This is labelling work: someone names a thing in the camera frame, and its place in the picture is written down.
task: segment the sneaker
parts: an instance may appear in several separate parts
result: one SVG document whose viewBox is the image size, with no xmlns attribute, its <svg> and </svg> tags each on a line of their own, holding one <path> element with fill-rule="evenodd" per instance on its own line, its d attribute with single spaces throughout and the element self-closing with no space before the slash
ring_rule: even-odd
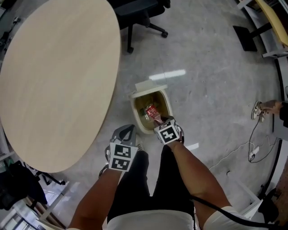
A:
<svg viewBox="0 0 288 230">
<path fill-rule="evenodd" d="M 261 110 L 261 108 L 259 106 L 260 103 L 261 102 L 259 102 L 259 101 L 255 102 L 255 105 L 254 105 L 254 107 L 252 109 L 252 113 L 251 113 L 251 119 L 252 120 L 254 120 L 256 117 L 258 117 L 261 114 L 261 112 L 262 112 L 262 110 Z"/>
<path fill-rule="evenodd" d="M 136 134 L 136 147 L 138 148 L 138 151 L 145 151 L 143 141 L 138 134 Z"/>
<path fill-rule="evenodd" d="M 268 112 L 267 110 L 263 110 L 260 114 L 260 122 L 262 123 L 265 120 L 265 117 L 267 116 Z"/>
</svg>

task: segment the wooden table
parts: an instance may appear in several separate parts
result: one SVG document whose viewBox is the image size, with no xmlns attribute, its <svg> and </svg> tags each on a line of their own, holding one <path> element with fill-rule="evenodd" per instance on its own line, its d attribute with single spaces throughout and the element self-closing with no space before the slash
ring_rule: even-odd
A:
<svg viewBox="0 0 288 230">
<path fill-rule="evenodd" d="M 252 0 L 242 0 L 238 4 L 238 8 L 242 9 L 245 5 L 247 5 Z M 263 57 L 273 57 L 275 55 L 286 56 L 286 51 L 288 47 L 288 35 L 287 32 L 282 25 L 280 19 L 278 18 L 275 11 L 264 1 L 264 0 L 255 0 L 265 16 L 268 19 L 268 23 L 263 25 L 262 27 L 256 29 L 253 32 L 249 32 L 249 30 L 245 27 L 238 27 L 233 26 L 237 36 L 241 42 L 241 45 L 245 51 L 257 51 L 255 43 L 253 41 L 253 37 L 260 35 L 261 33 L 273 29 L 274 33 L 276 34 L 279 42 L 283 45 L 283 49 L 271 51 L 263 55 Z"/>
<path fill-rule="evenodd" d="M 120 31 L 106 0 L 49 0 L 20 27 L 0 75 L 0 117 L 15 152 L 43 172 L 76 163 L 112 98 Z"/>
</svg>

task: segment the wooden board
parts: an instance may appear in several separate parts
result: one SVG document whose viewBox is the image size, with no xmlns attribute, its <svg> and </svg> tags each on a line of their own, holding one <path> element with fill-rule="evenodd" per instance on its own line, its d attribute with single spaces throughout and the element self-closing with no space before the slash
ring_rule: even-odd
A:
<svg viewBox="0 0 288 230">
<path fill-rule="evenodd" d="M 269 20 L 272 28 L 278 37 L 279 41 L 283 44 L 288 46 L 288 35 L 283 27 L 280 19 L 278 18 L 275 11 L 264 1 L 264 0 L 256 0 L 262 11 L 264 12 L 265 16 Z"/>
<path fill-rule="evenodd" d="M 11 146 L 43 172 L 85 154 L 112 98 L 120 31 L 106 0 L 49 0 L 20 27 L 0 74 L 0 117 Z"/>
</svg>

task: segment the beige trash bin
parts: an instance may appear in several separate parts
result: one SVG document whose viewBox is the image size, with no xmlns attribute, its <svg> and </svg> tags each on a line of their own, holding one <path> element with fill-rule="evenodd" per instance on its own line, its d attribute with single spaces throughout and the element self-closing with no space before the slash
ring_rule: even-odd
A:
<svg viewBox="0 0 288 230">
<path fill-rule="evenodd" d="M 135 86 L 136 91 L 129 95 L 133 114 L 140 130 L 145 134 L 153 134 L 153 119 L 145 113 L 145 108 L 154 104 L 162 116 L 173 116 L 165 92 L 167 85 L 155 85 L 152 80 L 147 80 Z"/>
</svg>

